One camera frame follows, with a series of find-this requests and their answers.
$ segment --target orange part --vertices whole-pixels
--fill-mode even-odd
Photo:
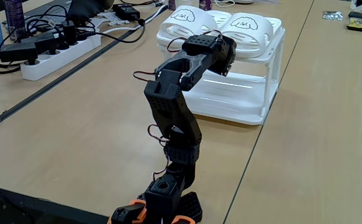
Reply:
[[[196,224],[196,222],[193,219],[183,216],[183,215],[175,216],[172,224],[177,224],[179,221],[187,221],[187,222],[189,222],[189,224]]]
[[[132,200],[130,205],[134,205],[134,204],[138,204],[138,203],[141,203],[143,205],[145,205],[145,208],[142,210],[142,212],[138,215],[138,218],[137,220],[133,220],[132,221],[132,224],[142,224],[143,221],[145,220],[146,218],[146,212],[147,212],[147,209],[146,209],[146,201],[144,200],[140,200],[140,199],[135,199],[135,200]]]

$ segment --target white slipper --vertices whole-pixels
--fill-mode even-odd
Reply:
[[[157,33],[160,45],[167,46],[178,37],[188,38],[208,30],[218,30],[217,22],[206,11],[192,7],[179,6],[161,25]],[[171,46],[181,48],[184,40],[175,40]]]
[[[240,12],[228,20],[221,32],[236,41],[238,57],[251,58],[258,57],[267,50],[272,37],[281,26],[280,19]]]

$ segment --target cartoon drawing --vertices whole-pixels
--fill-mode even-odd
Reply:
[[[240,17],[235,21],[233,21],[231,23],[231,26],[236,26],[241,29],[253,29],[253,30],[258,29],[258,25],[255,22],[255,20],[253,20],[253,18],[250,17]]]
[[[180,9],[171,16],[171,18],[177,19],[179,21],[189,21],[194,22],[194,14],[189,9]]]

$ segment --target plug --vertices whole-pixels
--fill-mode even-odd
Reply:
[[[2,62],[27,60],[27,65],[35,65],[38,54],[35,43],[15,43],[3,45],[0,51]]]
[[[137,21],[141,17],[140,12],[130,4],[115,4],[113,5],[113,12],[115,12],[116,16],[120,19],[128,21]]]
[[[64,39],[69,45],[77,44],[77,30],[75,29],[75,25],[72,21],[64,21],[63,25],[63,34]]]
[[[43,54],[49,51],[49,54],[55,55],[58,43],[55,36],[51,32],[39,34],[34,37],[22,39],[21,43],[34,43],[36,45],[37,54]]]

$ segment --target slipper rack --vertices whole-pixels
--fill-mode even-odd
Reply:
[[[237,42],[236,61],[266,67],[265,76],[230,72],[222,77],[206,71],[200,82],[184,96],[194,114],[243,124],[262,124],[279,87],[285,29],[276,18],[254,14],[202,11],[179,6],[157,33],[158,48],[164,59],[172,53],[168,44],[175,38],[188,38],[219,30]],[[170,49],[180,49],[183,40],[173,41]]]

